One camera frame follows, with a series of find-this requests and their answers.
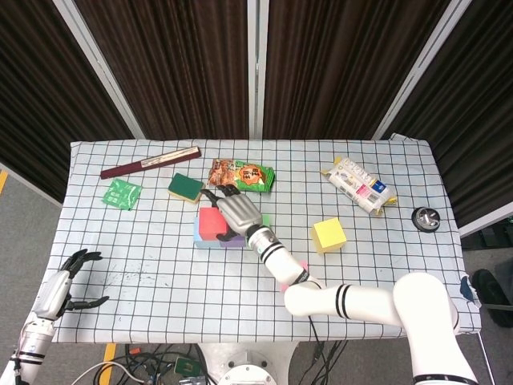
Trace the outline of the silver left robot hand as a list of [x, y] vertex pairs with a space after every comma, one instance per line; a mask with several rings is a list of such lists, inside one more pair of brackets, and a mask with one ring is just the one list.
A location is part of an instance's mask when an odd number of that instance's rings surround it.
[[33, 311], [38, 318], [56, 321], [67, 311], [94, 309], [104, 304], [110, 297], [104, 296], [91, 302], [75, 302], [70, 293], [71, 284], [75, 275], [88, 261], [100, 261], [103, 257], [100, 252], [89, 252], [87, 249], [71, 255], [43, 284], [42, 290], [35, 300]]

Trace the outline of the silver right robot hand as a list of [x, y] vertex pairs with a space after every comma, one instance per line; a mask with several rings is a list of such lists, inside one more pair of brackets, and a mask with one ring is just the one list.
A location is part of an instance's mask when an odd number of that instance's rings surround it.
[[241, 235], [250, 237], [263, 225], [262, 214], [253, 202], [232, 184], [218, 185], [217, 188], [224, 194], [218, 197], [212, 191], [202, 188], [200, 191], [218, 208], [221, 216], [228, 224], [224, 234], [218, 234], [218, 240], [226, 242]]

